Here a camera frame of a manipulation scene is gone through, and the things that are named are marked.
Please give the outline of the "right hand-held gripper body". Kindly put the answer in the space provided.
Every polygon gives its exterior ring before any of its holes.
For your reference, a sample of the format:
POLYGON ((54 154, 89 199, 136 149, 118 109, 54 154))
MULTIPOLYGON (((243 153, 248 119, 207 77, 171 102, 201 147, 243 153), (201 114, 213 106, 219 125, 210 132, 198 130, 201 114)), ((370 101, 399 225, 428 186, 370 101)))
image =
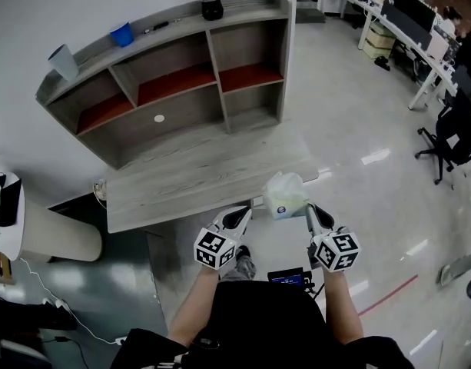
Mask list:
POLYGON ((314 235, 307 248, 310 268, 323 268, 329 272, 345 271, 353 267, 360 252, 361 246, 356 234, 346 226, 314 235))

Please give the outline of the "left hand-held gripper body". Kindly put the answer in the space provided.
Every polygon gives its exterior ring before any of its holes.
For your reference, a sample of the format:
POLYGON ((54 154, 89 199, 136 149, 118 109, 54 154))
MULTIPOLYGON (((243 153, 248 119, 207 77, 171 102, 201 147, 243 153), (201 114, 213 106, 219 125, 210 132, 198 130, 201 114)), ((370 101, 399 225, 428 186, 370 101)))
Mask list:
POLYGON ((194 242, 194 260, 216 271, 235 258, 243 227, 225 228, 220 222, 202 228, 194 242))

